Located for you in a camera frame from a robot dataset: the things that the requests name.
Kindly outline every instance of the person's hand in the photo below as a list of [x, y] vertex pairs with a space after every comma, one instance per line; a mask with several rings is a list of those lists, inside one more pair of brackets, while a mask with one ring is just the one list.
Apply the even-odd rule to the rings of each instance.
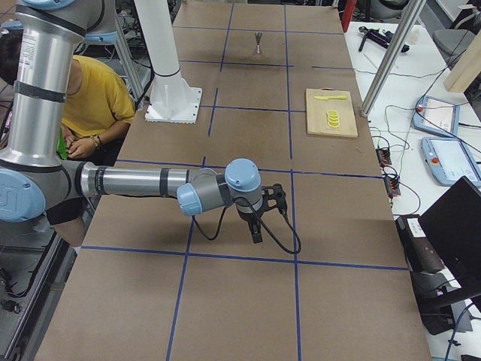
[[90, 138], [82, 138], [72, 143], [68, 148], [68, 157], [72, 159], [81, 159], [91, 156], [95, 151], [95, 144]]
[[75, 141], [75, 137], [72, 131], [70, 130], [70, 128], [68, 128], [67, 126], [64, 126], [63, 124], [62, 124], [62, 136], [63, 136], [63, 140], [65, 141], [66, 148], [67, 149], [70, 148], [70, 146]]

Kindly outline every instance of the yellow knife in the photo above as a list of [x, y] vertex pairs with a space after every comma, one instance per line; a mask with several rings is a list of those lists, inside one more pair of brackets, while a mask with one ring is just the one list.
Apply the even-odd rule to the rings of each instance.
[[329, 100], [329, 99], [347, 99], [347, 96], [314, 96], [318, 100]]

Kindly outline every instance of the black monitor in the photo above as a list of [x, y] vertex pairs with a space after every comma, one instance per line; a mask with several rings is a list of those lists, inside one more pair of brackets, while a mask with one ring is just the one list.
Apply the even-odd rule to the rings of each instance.
[[481, 192], [461, 177], [419, 218], [419, 224], [461, 285], [456, 290], [444, 288], [443, 294], [418, 296], [421, 314], [443, 315], [446, 306], [465, 299], [481, 310]]

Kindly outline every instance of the red object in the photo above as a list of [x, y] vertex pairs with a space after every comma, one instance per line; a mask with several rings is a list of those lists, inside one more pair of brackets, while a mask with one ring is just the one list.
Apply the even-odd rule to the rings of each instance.
[[344, 8], [343, 19], [341, 21], [343, 25], [343, 31], [346, 32], [351, 22], [352, 14], [354, 13], [355, 4], [358, 0], [347, 0], [346, 7]]

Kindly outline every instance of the dark pants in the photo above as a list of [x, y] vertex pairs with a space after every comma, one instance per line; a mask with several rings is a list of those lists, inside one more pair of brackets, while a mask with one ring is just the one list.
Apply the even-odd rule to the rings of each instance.
[[[80, 162], [92, 162], [95, 165], [109, 165], [112, 166], [117, 156], [119, 155], [120, 148], [123, 144], [122, 139], [116, 139], [110, 143], [104, 145], [100, 149], [96, 149], [93, 154], [84, 159], [71, 159]], [[47, 219], [50, 224], [60, 224], [69, 222], [78, 218], [83, 213], [83, 199], [73, 198], [47, 209]]]

